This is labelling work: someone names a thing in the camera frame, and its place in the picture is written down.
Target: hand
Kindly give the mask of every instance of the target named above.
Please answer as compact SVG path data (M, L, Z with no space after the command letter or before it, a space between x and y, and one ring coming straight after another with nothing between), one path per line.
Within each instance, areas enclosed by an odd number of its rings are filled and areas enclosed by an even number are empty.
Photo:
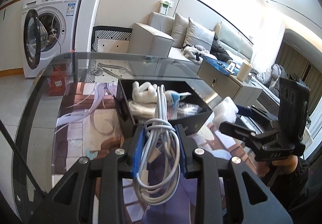
M297 167L298 158L297 156L291 155L287 159L272 161L274 166L282 166L279 175L288 175L294 172ZM260 161L257 162L257 173L261 177L264 177L269 172L269 162Z

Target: power cord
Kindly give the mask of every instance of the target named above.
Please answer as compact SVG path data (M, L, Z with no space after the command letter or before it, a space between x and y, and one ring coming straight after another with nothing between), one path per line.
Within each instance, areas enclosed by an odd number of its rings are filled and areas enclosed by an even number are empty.
M65 0L63 0L63 1L62 1L62 3L60 4L60 6L58 7L58 9L56 10L56 12L55 12L55 14L54 14L54 16L53 16L53 20L52 20L52 32L53 32L53 35L54 35L55 39L57 40L57 42L58 42L58 44L59 44L59 48L60 48L60 52L61 52L61 53L62 53L62 46L61 46L61 44L60 44L60 42L59 42L58 38L56 37L56 35L55 35L54 31L53 31L53 29L54 29L53 24L54 24L54 19L55 19L55 17L57 16L57 12L59 11L59 9L60 9L60 7L62 6L62 4L64 4L64 2L65 2Z
M171 199L178 187L180 177L179 138L175 133L175 129L167 120L167 105L164 92L164 85L157 87L157 107L154 118L147 120L144 124L148 140L143 148L139 171L136 174L136 179L133 180L137 196L149 205L160 205ZM147 163L158 143L161 143L164 148L165 169L162 181L150 186L147 185ZM165 186L167 186L166 190L161 196L150 197L151 194L161 191Z

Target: gray fur blanket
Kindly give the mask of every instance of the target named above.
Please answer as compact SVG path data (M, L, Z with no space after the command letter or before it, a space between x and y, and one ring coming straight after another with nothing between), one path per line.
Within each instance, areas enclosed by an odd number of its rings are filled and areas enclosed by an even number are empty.
M196 64L201 64L200 57L202 57L203 55L207 55L214 58L214 56L211 55L208 50L206 50L203 46L200 46L200 45L196 45L196 46L186 45L181 49L181 51L182 51L182 54L187 59L190 59L193 63L196 63Z

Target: black jacket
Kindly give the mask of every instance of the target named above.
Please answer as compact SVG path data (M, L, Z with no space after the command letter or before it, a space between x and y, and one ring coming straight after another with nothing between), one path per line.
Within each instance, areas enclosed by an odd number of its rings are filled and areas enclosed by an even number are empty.
M322 180L319 185L307 187L308 171L308 164L299 158L295 171L278 176L270 189L294 224L322 223Z
M217 42L217 36L215 35L213 44L211 45L210 54L214 55L218 60L227 62L228 60L232 60L229 57L227 51L223 49Z

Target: blue gripper pad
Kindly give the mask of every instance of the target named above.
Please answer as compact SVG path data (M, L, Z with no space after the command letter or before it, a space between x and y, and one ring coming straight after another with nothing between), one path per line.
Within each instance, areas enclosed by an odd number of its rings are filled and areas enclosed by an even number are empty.
M184 177L186 177L188 169L187 169L187 163L186 163L186 153L185 150L183 148L183 144L182 144L182 140L181 140L181 136L180 136L180 132L178 129L178 126L176 125L175 127L175 132L179 138L179 145L180 145L180 171L183 174Z
M236 106L238 108L238 113L237 113L238 115L242 115L242 116L249 117L249 118L253 117L252 109L245 108L245 107L240 106L240 105L236 105Z
M141 156L142 156L142 151L144 147L144 140L145 140L145 130L144 127L142 127L136 147L135 147L135 152L133 155L133 160L132 160L132 178L136 178L136 174L139 172L140 164L141 164Z

